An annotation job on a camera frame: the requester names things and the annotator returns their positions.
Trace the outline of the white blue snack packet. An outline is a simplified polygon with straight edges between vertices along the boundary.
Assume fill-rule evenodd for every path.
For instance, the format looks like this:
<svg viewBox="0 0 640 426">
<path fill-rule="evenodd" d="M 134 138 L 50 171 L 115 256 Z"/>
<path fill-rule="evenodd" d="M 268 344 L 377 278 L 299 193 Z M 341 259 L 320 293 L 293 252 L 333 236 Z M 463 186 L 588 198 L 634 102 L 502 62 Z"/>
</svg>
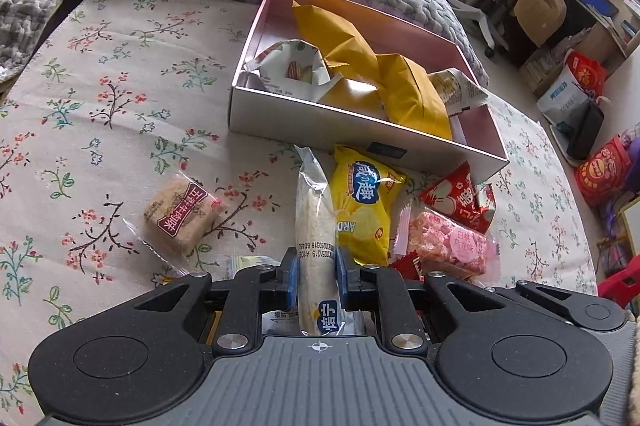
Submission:
<svg viewBox="0 0 640 426">
<path fill-rule="evenodd" d="M 295 198 L 299 327 L 308 336 L 336 335 L 344 320 L 335 274 L 336 220 L 329 181 L 311 149 L 295 150 L 300 159 Z"/>
</svg>

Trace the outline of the pink peach oolong snack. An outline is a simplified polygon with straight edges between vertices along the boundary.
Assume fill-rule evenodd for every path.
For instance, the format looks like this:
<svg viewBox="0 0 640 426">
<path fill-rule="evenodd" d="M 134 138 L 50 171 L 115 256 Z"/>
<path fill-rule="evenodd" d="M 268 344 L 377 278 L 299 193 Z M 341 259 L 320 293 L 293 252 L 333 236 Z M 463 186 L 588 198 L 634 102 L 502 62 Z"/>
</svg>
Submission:
<svg viewBox="0 0 640 426">
<path fill-rule="evenodd" d="M 501 275 L 499 246 L 490 235 L 416 203 L 401 209 L 390 266 L 415 281 L 432 271 L 480 284 L 498 282 Z"/>
</svg>

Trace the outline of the yellow chips bag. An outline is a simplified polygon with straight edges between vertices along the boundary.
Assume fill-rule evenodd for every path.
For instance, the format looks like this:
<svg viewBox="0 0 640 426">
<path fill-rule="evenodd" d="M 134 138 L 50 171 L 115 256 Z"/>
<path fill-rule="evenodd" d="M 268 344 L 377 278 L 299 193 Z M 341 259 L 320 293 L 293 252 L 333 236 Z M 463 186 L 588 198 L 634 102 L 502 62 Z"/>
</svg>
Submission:
<svg viewBox="0 0 640 426">
<path fill-rule="evenodd" d="M 337 245 L 359 264 L 387 265 L 392 208 L 406 176 L 356 149 L 337 145 L 330 180 Z"/>
</svg>

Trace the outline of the red white candy packet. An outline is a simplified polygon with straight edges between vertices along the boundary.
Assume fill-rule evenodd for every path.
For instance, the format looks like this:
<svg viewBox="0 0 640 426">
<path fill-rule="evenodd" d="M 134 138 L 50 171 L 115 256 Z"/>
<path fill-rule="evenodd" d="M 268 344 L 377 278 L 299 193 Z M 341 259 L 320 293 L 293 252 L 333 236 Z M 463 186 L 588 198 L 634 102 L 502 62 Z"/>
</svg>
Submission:
<svg viewBox="0 0 640 426">
<path fill-rule="evenodd" d="M 420 201 L 442 215 L 478 233 L 486 234 L 496 211 L 496 199 L 490 183 L 476 186 L 467 161 L 423 190 Z"/>
</svg>

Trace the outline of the yellow snack packet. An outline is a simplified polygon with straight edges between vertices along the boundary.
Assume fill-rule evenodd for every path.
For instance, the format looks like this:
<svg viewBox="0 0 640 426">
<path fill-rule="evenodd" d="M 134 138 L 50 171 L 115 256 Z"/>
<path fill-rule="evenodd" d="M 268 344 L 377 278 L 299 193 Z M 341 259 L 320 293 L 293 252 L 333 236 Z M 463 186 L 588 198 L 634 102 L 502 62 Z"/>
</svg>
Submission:
<svg viewBox="0 0 640 426">
<path fill-rule="evenodd" d="M 425 69 L 401 54 L 376 55 L 380 72 L 376 86 L 343 77 L 320 103 L 451 140 L 445 105 Z"/>
<path fill-rule="evenodd" d="M 378 56 L 351 22 L 312 4 L 293 2 L 292 11 L 302 39 L 318 48 L 330 71 L 372 86 L 380 82 Z"/>
</svg>

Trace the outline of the white newspaper print packet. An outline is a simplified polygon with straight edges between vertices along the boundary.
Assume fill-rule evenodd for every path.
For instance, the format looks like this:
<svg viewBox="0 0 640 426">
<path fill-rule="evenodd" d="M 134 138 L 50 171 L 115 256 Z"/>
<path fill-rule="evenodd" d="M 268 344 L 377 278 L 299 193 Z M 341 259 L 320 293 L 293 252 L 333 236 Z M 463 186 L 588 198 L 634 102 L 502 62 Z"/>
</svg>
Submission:
<svg viewBox="0 0 640 426">
<path fill-rule="evenodd" d="M 488 93 L 458 68 L 447 68 L 428 75 L 449 117 L 488 102 Z"/>
</svg>

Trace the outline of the white triangular snack packet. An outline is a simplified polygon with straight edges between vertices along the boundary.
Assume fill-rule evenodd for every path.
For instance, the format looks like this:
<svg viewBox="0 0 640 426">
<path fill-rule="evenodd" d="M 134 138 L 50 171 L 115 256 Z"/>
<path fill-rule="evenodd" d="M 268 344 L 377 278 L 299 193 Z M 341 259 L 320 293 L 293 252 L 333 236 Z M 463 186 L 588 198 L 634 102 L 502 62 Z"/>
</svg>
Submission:
<svg viewBox="0 0 640 426">
<path fill-rule="evenodd" d="M 250 86 L 269 93 L 318 102 L 343 76 L 329 72 L 321 52 L 299 39 L 273 43 L 243 65 Z"/>
</svg>

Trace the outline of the brown nougat candy packet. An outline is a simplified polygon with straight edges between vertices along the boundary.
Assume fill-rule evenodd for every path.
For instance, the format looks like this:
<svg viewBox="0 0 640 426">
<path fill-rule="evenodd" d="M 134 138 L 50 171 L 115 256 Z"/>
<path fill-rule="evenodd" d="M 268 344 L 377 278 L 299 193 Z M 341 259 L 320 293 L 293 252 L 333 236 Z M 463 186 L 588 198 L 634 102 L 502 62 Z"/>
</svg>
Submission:
<svg viewBox="0 0 640 426">
<path fill-rule="evenodd" d="M 152 197 L 142 213 L 145 241 L 161 255 L 186 256 L 226 209 L 226 203 L 182 172 Z"/>
</svg>

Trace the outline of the floral tablecloth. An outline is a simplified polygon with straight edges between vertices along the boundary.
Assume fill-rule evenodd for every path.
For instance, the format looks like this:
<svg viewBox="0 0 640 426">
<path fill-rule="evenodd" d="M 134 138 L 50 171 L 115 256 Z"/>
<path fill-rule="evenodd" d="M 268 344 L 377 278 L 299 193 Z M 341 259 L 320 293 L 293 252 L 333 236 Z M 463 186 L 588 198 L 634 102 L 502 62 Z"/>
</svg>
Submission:
<svg viewBox="0 0 640 426">
<path fill-rule="evenodd" d="M 232 74 L 256 14 L 225 0 L 83 0 L 1 106 L 1 420 L 31 425 L 32 349 L 165 284 L 127 227 L 178 172 L 226 204 L 186 266 L 294 242 L 294 145 L 231 132 Z"/>
</svg>

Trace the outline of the red gift bag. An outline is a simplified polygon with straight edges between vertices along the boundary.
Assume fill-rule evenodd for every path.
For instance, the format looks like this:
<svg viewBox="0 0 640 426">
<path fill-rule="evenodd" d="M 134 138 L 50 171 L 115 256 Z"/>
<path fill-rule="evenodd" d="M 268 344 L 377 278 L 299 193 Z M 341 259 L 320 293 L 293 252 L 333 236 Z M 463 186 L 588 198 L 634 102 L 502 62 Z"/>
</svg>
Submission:
<svg viewBox="0 0 640 426">
<path fill-rule="evenodd" d="M 630 168 L 625 144 L 616 134 L 575 171 L 576 184 L 586 204 L 596 208 L 604 203 L 624 184 Z"/>
</svg>

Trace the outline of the pink cardboard box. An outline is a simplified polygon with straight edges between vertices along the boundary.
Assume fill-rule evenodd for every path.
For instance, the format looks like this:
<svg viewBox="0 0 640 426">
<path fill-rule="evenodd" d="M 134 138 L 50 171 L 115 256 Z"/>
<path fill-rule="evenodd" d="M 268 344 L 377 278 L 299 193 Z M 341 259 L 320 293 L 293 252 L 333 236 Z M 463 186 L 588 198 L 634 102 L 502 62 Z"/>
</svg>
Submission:
<svg viewBox="0 0 640 426">
<path fill-rule="evenodd" d="M 484 182 L 509 162 L 487 106 L 447 108 L 431 82 L 476 79 L 444 37 L 349 0 L 262 0 L 234 73 L 232 131 Z"/>
</svg>

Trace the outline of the black bag on floor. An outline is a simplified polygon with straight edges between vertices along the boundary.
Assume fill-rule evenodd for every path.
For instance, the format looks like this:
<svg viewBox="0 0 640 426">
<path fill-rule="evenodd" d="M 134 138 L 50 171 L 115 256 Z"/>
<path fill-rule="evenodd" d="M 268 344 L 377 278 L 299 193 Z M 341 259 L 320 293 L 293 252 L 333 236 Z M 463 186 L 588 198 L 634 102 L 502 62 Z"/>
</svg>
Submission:
<svg viewBox="0 0 640 426">
<path fill-rule="evenodd" d="M 588 158 L 602 127 L 604 114 L 597 103 L 590 102 L 567 146 L 567 156 L 574 160 Z"/>
</svg>

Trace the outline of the white blue shopping bag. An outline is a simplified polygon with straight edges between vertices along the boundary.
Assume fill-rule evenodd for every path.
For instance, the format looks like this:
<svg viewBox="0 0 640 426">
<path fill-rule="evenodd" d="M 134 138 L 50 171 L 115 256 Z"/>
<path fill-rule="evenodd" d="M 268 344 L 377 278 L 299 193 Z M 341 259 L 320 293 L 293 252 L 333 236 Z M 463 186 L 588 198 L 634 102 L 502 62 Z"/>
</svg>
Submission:
<svg viewBox="0 0 640 426">
<path fill-rule="evenodd" d="M 564 66 L 555 82 L 537 100 L 537 107 L 556 129 L 573 133 L 582 121 L 590 100 L 570 68 Z"/>
</svg>

